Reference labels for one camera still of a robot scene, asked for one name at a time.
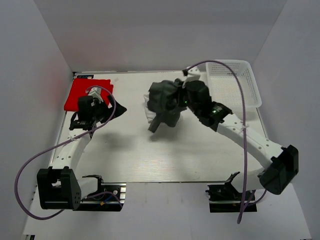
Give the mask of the white t-shirt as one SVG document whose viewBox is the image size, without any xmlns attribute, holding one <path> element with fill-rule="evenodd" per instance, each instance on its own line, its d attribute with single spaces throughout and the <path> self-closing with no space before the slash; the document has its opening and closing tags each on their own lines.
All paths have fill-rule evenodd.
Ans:
<svg viewBox="0 0 320 240">
<path fill-rule="evenodd" d="M 144 94 L 144 95 L 143 95 L 143 98 L 144 98 L 143 109 L 144 109 L 144 112 L 145 112 L 145 116 L 146 116 L 146 118 L 147 118 L 147 122 L 148 122 L 149 124 L 151 124 L 152 121 L 154 120 L 154 118 L 156 117 L 156 113 L 153 112 L 153 111 L 150 111 L 150 110 L 148 109 L 148 101 L 149 101 L 149 99 L 150 99 L 150 98 L 149 98 L 149 93 Z"/>
</svg>

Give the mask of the dark grey t-shirt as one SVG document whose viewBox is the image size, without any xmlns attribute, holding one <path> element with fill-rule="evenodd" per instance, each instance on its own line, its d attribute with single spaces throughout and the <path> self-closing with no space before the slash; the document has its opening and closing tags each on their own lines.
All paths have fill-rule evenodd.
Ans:
<svg viewBox="0 0 320 240">
<path fill-rule="evenodd" d="M 163 80 L 153 82 L 148 90 L 149 101 L 147 107 L 150 111 L 156 113 L 155 118 L 149 124 L 148 130 L 155 133 L 160 124 L 166 124 L 168 127 L 175 127 L 181 116 L 181 111 L 176 111 L 175 94 L 178 86 L 175 81 Z"/>
</svg>

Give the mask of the white plastic basket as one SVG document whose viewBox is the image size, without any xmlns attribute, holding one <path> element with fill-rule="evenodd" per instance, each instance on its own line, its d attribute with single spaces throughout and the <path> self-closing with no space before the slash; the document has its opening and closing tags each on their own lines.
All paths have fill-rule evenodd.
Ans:
<svg viewBox="0 0 320 240">
<path fill-rule="evenodd" d="M 228 65 L 234 74 L 218 63 L 205 64 L 207 86 L 212 100 L 232 110 L 241 111 L 243 106 L 241 96 L 243 96 L 247 111 L 259 108 L 262 100 L 250 63 L 235 59 L 221 59 L 220 62 Z"/>
</svg>

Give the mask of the folded red t-shirt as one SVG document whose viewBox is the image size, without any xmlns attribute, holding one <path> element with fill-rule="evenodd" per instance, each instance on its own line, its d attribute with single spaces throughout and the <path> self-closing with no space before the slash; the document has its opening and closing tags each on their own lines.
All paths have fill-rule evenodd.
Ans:
<svg viewBox="0 0 320 240">
<path fill-rule="evenodd" d="M 64 104 L 64 110 L 67 112 L 78 111 L 79 97 L 87 96 L 86 90 L 91 86 L 100 86 L 113 93 L 114 85 L 111 84 L 110 79 L 88 79 L 88 78 L 75 78 L 73 80 L 69 95 Z"/>
</svg>

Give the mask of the blue label sticker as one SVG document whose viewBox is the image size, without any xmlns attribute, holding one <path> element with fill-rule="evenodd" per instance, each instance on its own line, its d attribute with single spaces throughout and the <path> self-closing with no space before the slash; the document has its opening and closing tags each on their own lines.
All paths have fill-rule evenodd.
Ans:
<svg viewBox="0 0 320 240">
<path fill-rule="evenodd" d="M 94 75 L 92 75 L 92 74 L 77 75 L 76 78 L 77 79 L 93 79 Z"/>
</svg>

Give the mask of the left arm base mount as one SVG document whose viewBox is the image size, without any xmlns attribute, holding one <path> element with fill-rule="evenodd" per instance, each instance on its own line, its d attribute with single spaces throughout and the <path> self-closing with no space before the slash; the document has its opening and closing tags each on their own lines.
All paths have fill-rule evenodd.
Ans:
<svg viewBox="0 0 320 240">
<path fill-rule="evenodd" d="M 125 203 L 126 183 L 104 182 L 100 175 L 86 175 L 78 180 L 81 197 L 77 211 L 120 212 Z"/>
</svg>

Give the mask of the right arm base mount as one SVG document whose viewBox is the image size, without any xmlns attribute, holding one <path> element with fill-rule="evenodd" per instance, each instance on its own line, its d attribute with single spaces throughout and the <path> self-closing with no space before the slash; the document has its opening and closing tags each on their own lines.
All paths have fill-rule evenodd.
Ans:
<svg viewBox="0 0 320 240">
<path fill-rule="evenodd" d="M 205 191 L 209 197 L 210 213 L 239 213 L 242 193 L 233 186 L 232 181 L 240 172 L 235 172 L 223 184 L 211 184 Z"/>
</svg>

